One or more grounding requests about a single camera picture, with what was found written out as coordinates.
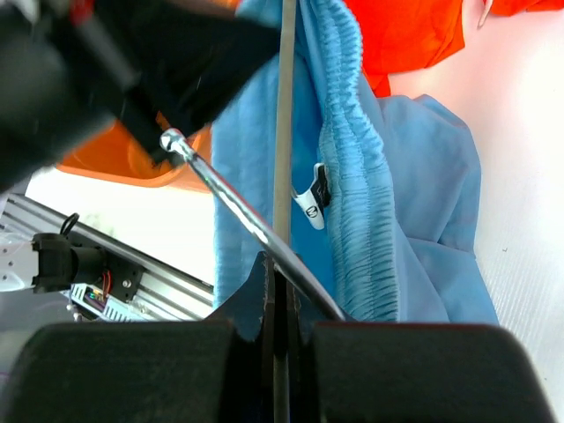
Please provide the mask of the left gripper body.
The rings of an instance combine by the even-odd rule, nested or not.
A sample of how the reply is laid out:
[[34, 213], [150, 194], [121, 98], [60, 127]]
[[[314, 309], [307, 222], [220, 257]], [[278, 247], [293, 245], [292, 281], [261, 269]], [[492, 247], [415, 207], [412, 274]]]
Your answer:
[[139, 1], [1, 3], [1, 187], [11, 189], [104, 130], [141, 138]]

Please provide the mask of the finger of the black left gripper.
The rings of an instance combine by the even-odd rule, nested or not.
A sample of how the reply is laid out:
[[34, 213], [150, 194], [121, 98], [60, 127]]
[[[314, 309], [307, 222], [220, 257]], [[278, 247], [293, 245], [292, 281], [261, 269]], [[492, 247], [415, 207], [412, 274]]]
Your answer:
[[96, 1], [97, 109], [153, 162], [168, 128], [190, 137], [215, 120], [279, 50], [280, 31], [200, 1]]

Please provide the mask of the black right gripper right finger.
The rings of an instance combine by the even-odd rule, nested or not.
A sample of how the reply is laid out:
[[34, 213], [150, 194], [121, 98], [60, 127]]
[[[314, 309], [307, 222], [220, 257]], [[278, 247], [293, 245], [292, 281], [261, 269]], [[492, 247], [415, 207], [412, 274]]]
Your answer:
[[286, 288], [293, 422], [552, 422], [516, 338], [484, 324], [327, 319]]

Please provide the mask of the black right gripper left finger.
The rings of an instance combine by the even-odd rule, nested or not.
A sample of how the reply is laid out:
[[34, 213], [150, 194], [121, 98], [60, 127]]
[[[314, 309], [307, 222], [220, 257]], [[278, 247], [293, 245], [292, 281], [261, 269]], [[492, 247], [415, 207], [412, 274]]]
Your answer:
[[24, 344], [4, 422], [270, 422], [263, 320], [272, 261], [202, 321], [60, 323]]

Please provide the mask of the grey hanger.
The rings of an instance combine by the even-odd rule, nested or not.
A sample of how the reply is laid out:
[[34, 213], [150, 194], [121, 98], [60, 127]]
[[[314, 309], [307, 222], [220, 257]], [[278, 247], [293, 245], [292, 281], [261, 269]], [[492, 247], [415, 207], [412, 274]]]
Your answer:
[[322, 323], [345, 321], [345, 313], [287, 242], [178, 131], [162, 140], [263, 246], [249, 279], [223, 306], [201, 322], [176, 326], [189, 342], [183, 373], [211, 373], [187, 396], [192, 421], [322, 421], [315, 331]]

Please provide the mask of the light blue shorts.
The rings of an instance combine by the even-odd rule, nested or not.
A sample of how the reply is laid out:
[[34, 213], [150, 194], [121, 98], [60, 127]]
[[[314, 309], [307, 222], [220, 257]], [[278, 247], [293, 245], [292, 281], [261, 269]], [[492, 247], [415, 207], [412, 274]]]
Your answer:
[[323, 163], [331, 200], [321, 230], [293, 206], [293, 249], [356, 320], [497, 324], [469, 128], [426, 95], [375, 97], [343, 2], [298, 2], [295, 30], [292, 182], [307, 189]]

